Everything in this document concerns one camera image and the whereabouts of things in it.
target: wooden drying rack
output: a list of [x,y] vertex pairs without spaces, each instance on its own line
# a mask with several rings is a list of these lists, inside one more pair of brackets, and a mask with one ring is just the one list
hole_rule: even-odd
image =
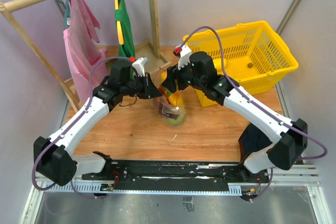
[[[82,103],[79,102],[78,94],[76,88],[73,84],[72,78],[64,81],[59,73],[52,67],[47,58],[42,54],[36,43],[29,36],[22,25],[13,16],[12,12],[26,8],[31,5],[35,5],[45,0],[12,0],[7,3],[0,1],[0,12],[6,18],[6,20],[14,27],[26,44],[31,48],[31,50],[36,54],[40,61],[46,66],[49,72],[55,77],[61,87],[64,89],[71,106],[77,112]],[[149,0],[150,16],[151,16],[151,26],[152,26],[152,38],[151,40],[146,40],[135,46],[136,57],[142,57],[145,54],[146,57],[150,58],[151,61],[157,61],[158,67],[169,64],[170,62],[166,60],[165,56],[160,53],[160,40],[159,40],[159,20],[157,16],[158,3],[157,0]],[[107,47],[109,50],[115,50],[115,47]]]

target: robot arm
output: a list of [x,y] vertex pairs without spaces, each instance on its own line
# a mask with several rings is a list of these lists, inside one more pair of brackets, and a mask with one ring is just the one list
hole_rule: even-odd
[[[109,162],[106,161],[109,157],[102,153],[71,156],[82,138],[99,120],[122,102],[123,96],[136,95],[139,99],[150,99],[162,95],[153,84],[150,75],[144,72],[144,65],[147,61],[146,58],[140,58],[131,64],[129,61],[118,60],[113,64],[110,75],[94,89],[88,108],[90,99],[61,129],[47,139],[40,136],[34,142],[34,161],[36,161],[39,154],[51,142],[58,137],[61,138],[38,162],[37,171],[39,173],[60,186],[69,183],[74,176],[87,173],[101,173],[103,176],[103,173],[108,173],[106,166]],[[130,79],[131,68],[137,73],[134,80]]]
[[[290,118],[276,113],[253,98],[243,87],[232,80],[241,92],[250,97],[250,100],[243,98],[225,76],[217,74],[212,58],[205,52],[192,54],[187,46],[176,49],[175,54],[180,58],[179,63],[167,69],[167,78],[162,86],[171,92],[176,92],[177,89],[184,90],[188,86],[202,90],[207,98],[236,111],[259,128],[269,138],[271,144],[257,152],[242,151],[246,155],[241,157],[240,164],[250,173],[255,174],[272,167],[289,170],[306,149],[307,138],[288,129],[283,124],[286,123],[305,133],[307,132],[307,124],[301,119],[294,122]],[[259,110],[251,103],[251,99],[279,118],[281,123]]]

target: pink cloth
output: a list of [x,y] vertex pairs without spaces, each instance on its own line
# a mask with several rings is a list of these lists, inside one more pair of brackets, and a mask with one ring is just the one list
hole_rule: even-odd
[[[100,24],[84,0],[70,0],[70,27],[64,30],[64,43],[70,72],[81,102],[86,102],[90,95],[89,75],[92,67],[105,59],[106,48],[99,50],[91,39],[99,43],[95,27]],[[98,65],[92,75],[95,88],[108,75],[104,63]]]

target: yellow basket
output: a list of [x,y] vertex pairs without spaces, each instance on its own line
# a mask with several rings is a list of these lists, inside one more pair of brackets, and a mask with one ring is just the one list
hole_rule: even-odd
[[[250,94],[270,90],[299,67],[283,39],[266,21],[238,24],[217,32],[227,60],[225,71]],[[221,58],[218,41],[210,30],[194,34],[187,44],[192,52],[204,51],[213,59]],[[196,93],[203,107],[216,104],[202,91],[196,90]]]

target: purple cable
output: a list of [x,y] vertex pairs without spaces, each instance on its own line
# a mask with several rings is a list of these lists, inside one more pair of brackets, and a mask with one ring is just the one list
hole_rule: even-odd
[[[89,108],[90,108],[90,105],[92,103],[92,99],[93,99],[93,86],[92,86],[92,74],[93,74],[93,71],[96,69],[96,67],[107,61],[107,60],[111,60],[111,59],[122,59],[122,60],[129,60],[129,58],[126,58],[126,57],[109,57],[109,58],[106,58],[106,59],[103,59],[99,62],[97,62],[97,64],[94,65],[94,67],[91,69],[90,71],[90,76],[89,76],[89,84],[90,84],[90,99],[89,99],[89,102],[88,102],[88,105],[86,106],[85,110],[87,111]],[[82,113],[79,114],[79,116],[61,133],[61,135],[65,135],[80,119],[81,117],[85,114],[85,111],[82,111]],[[58,136],[55,140],[53,140],[36,158],[35,162],[34,162],[34,166],[33,166],[33,170],[32,170],[32,182],[33,182],[33,185],[36,189],[40,190],[40,191],[46,191],[50,188],[52,188],[55,183],[53,183],[52,185],[50,186],[47,186],[45,188],[43,187],[40,187],[37,183],[36,183],[36,169],[37,169],[37,165],[38,163],[40,162],[41,158],[43,157],[44,154],[46,154],[46,152],[54,145],[56,144],[59,140],[61,139],[60,136]]]
[[[252,103],[254,106],[256,106],[258,109],[260,109],[261,111],[263,111],[265,114],[267,114],[268,116],[270,116],[271,118],[273,118],[275,121],[277,121],[278,123],[281,123],[282,121],[280,119],[278,119],[275,115],[271,114],[270,112],[268,112],[266,109],[264,109],[262,106],[260,106],[258,103],[256,103],[255,101],[253,100],[250,100],[250,98],[245,95],[235,84],[234,82],[231,80],[231,78],[227,75],[227,73],[225,72],[225,69],[224,69],[224,51],[223,51],[223,46],[222,46],[222,42],[221,42],[221,39],[218,35],[218,33],[216,32],[216,30],[212,27],[209,27],[209,26],[201,26],[199,28],[197,28],[196,30],[194,30],[191,34],[188,35],[188,37],[183,41],[183,43],[180,45],[180,48],[182,48],[186,42],[194,35],[194,33],[196,33],[197,31],[201,30],[201,29],[209,29],[211,30],[217,40],[218,40],[218,43],[219,43],[219,48],[221,50],[221,58],[222,58],[222,71],[224,73],[224,76],[226,77],[226,79],[228,80],[228,82],[238,91],[239,94],[241,94],[242,97],[244,97],[247,101],[249,101],[250,103]],[[287,124],[287,123],[283,123],[285,127],[291,129],[292,131],[295,131],[297,133],[299,133],[300,135],[312,140],[313,142],[317,143],[318,145],[320,145],[322,148],[323,148],[323,153],[318,155],[318,156],[312,156],[312,157],[301,157],[299,158],[298,160],[305,160],[305,159],[317,159],[317,158],[322,158],[322,157],[325,157],[328,153],[328,149],[327,147],[322,144],[320,141],[318,141],[316,138],[306,134],[305,132],[301,131],[301,130],[298,130],[296,128],[294,128],[293,126]]]
[[260,198],[264,194],[264,192],[266,192],[266,190],[271,185],[272,179],[273,179],[273,168],[271,168],[271,176],[269,177],[269,182],[268,182],[267,186],[265,187],[265,189],[257,197],[251,199],[252,201],[255,201],[256,199]]

